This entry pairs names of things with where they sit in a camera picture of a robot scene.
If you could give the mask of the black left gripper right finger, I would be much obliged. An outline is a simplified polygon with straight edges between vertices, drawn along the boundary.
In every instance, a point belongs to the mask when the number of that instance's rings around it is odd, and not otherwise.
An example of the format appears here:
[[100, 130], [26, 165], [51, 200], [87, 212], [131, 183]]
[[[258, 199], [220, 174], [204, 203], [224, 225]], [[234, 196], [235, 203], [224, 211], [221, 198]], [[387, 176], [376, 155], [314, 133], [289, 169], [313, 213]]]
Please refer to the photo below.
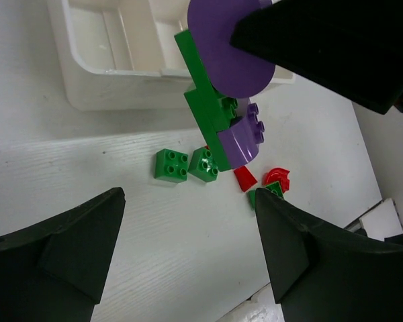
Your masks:
[[403, 321], [403, 234], [371, 239], [267, 189], [257, 189], [255, 213], [286, 321]]

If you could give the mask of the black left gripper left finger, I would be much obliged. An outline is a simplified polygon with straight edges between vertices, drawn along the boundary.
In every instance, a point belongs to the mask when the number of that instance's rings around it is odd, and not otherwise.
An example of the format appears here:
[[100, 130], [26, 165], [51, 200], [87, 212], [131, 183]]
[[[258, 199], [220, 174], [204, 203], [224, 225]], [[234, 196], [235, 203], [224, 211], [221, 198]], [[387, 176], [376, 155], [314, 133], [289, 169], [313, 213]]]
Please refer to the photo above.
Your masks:
[[0, 321], [90, 321], [101, 301], [125, 208], [112, 188], [0, 236]]

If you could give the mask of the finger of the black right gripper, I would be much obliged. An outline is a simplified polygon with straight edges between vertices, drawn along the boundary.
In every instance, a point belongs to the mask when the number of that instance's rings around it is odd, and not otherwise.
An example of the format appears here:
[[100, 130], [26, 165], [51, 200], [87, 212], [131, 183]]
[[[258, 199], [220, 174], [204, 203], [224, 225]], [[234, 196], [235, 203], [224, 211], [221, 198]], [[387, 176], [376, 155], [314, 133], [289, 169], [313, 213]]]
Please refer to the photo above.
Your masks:
[[403, 1], [279, 1], [242, 18], [230, 43], [371, 111], [403, 113]]

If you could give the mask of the small purple curved lego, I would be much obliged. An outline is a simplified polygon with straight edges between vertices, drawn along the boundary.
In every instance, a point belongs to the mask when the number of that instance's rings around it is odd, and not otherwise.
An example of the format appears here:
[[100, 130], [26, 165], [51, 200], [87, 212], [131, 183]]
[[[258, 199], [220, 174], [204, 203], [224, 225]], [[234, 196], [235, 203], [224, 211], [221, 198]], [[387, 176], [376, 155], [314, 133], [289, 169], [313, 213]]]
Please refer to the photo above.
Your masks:
[[238, 117], [230, 127], [217, 133], [231, 169], [246, 166], [259, 153], [265, 126], [258, 119], [259, 108], [249, 99], [238, 100]]

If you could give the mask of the long green lego plate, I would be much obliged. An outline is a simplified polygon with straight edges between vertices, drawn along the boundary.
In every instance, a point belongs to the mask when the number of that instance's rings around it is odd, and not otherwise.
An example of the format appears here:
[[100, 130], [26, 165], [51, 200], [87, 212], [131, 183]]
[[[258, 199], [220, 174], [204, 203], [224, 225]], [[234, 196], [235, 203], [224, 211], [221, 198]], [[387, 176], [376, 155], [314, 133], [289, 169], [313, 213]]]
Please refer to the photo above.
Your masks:
[[193, 86], [184, 93], [196, 123], [218, 164], [219, 171], [231, 169], [218, 132], [228, 129], [230, 121], [222, 113], [220, 102], [210, 83], [189, 30], [175, 35], [175, 41], [192, 77]]

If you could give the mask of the large purple arch lego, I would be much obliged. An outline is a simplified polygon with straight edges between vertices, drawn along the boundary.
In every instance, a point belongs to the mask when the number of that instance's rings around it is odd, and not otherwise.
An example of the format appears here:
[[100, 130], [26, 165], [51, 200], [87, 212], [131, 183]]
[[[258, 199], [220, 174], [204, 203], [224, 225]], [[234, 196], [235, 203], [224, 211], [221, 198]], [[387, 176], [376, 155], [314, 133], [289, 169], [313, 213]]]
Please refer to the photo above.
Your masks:
[[236, 24], [271, 4], [271, 1], [258, 0], [189, 2], [188, 29], [210, 82], [223, 95], [237, 99], [253, 97], [271, 82], [274, 64], [230, 45]]

